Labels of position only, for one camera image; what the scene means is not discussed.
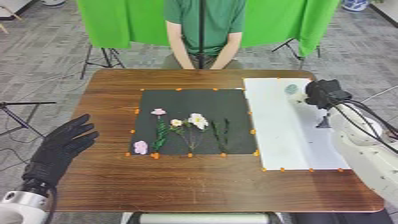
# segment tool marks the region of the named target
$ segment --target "purple flower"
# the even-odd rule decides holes
[[[138,141],[133,143],[133,147],[134,147],[134,153],[140,154],[140,155],[145,155],[147,153],[147,144],[143,141]]]
[[[165,113],[163,109],[157,108],[157,109],[154,109],[154,111],[150,112],[150,114],[161,116],[161,115],[165,115],[166,113]]]

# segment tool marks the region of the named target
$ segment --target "green shirt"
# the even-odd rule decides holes
[[[165,20],[180,24],[182,41],[189,54],[198,52],[200,0],[165,0]],[[205,0],[204,54],[218,55],[227,34],[243,31],[244,0]]]

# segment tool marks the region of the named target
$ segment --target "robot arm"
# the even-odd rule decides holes
[[[72,158],[92,146],[97,132],[85,134],[93,125],[88,115],[69,121],[49,133],[35,151],[22,173],[22,184],[6,192],[0,202],[0,220],[5,224],[45,224],[56,205],[56,184]],[[51,192],[51,211],[45,215],[47,192]]]
[[[351,170],[369,189],[398,207],[398,142],[383,135],[378,122],[346,103],[351,95],[335,80],[312,82],[305,92],[307,103],[328,110],[332,144]]]

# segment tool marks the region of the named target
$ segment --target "green screen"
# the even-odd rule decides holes
[[[246,0],[241,47],[300,41],[300,56],[316,49],[339,0]],[[77,0],[93,47],[129,48],[129,42],[168,45],[163,0]]]

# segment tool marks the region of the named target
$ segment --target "wooden table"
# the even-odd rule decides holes
[[[99,70],[74,116],[101,133],[58,186],[58,211],[372,212],[383,201],[351,171],[260,171],[252,155],[124,156],[140,89],[239,88],[241,78],[312,77],[303,71]]]

